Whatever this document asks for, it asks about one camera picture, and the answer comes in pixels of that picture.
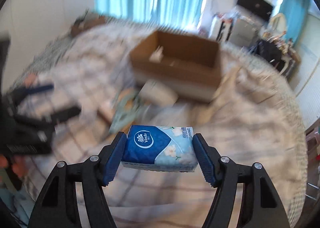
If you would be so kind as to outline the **person's left hand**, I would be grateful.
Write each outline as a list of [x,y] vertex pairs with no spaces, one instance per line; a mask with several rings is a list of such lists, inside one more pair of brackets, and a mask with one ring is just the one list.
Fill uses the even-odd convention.
[[1,168],[10,168],[19,179],[22,179],[27,172],[24,156],[16,155],[10,160],[11,163],[8,162],[4,155],[1,155]]

